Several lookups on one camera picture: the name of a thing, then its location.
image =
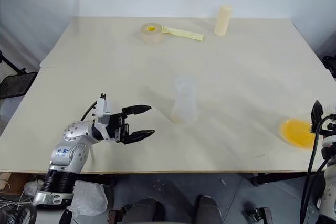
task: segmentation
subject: floor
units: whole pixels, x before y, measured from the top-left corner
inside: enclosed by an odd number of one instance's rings
[[[3,130],[20,101],[21,98],[15,98],[1,102],[0,130]],[[125,204],[152,197],[165,206],[167,221],[191,223],[197,196],[209,195],[217,201],[225,224],[248,223],[242,212],[251,207],[269,207],[275,224],[299,223],[303,178],[255,187],[248,180],[250,176],[225,173],[120,174],[116,175],[115,186],[106,188],[109,209],[119,209]],[[321,181],[319,187],[323,188],[323,179]],[[317,189],[314,193],[321,195],[321,190]],[[57,211],[39,211],[36,223],[58,223],[60,214]],[[108,211],[94,217],[79,216],[72,223],[105,224],[107,215]],[[311,203],[306,223],[315,223],[318,215]]]

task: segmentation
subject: white table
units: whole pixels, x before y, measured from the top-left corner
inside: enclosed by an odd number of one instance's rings
[[[142,24],[157,22],[204,33],[203,43],[167,35],[144,44]],[[45,172],[63,129],[100,95],[115,113],[148,104],[129,117],[130,130],[155,129],[131,145],[93,146],[83,172],[265,172],[306,170],[310,150],[279,134],[288,118],[309,120],[315,100],[329,106],[333,78],[288,19],[232,19],[226,36],[202,18],[74,18],[0,138],[0,169]],[[199,116],[170,120],[174,79],[194,76]],[[320,147],[314,168],[322,162]]]

